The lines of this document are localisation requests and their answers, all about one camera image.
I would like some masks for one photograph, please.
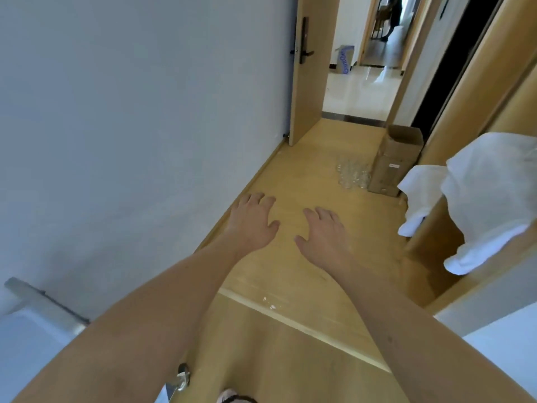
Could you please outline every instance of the doorknob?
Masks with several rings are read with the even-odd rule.
[[[300,65],[305,63],[305,59],[315,53],[315,51],[308,52],[308,27],[309,17],[302,19],[302,36],[300,40]]]

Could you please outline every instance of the hand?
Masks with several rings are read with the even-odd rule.
[[[320,207],[315,210],[304,209],[309,239],[296,236],[295,243],[308,261],[334,277],[354,262],[347,233],[335,212]]]
[[[267,246],[280,227],[278,220],[268,225],[269,212],[276,198],[269,196],[260,202],[264,196],[261,192],[245,195],[232,207],[224,234],[232,237],[241,256]]]

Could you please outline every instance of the cardboard box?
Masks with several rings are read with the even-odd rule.
[[[371,170],[370,192],[399,195],[397,185],[413,167],[423,148],[419,128],[389,125]]]
[[[353,45],[341,45],[337,53],[336,73],[349,74],[351,72],[353,56]]]

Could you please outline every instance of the dark doorway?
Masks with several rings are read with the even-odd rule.
[[[501,1],[468,1],[466,10],[412,122],[413,127],[420,128],[424,141],[427,141],[431,135],[447,100],[458,85],[481,41],[482,34],[487,31]]]

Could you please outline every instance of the person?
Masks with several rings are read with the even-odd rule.
[[[390,14],[390,29],[388,33],[380,38],[382,42],[387,42],[395,27],[401,24],[401,14],[403,12],[403,0],[388,0],[388,6],[392,9]]]
[[[224,232],[113,305],[67,345],[14,403],[153,403],[235,264],[264,248],[279,221],[262,193],[234,204]],[[533,402],[520,386],[352,256],[332,210],[305,209],[296,246],[347,293],[393,375],[414,403]],[[228,390],[219,402],[242,398]]]

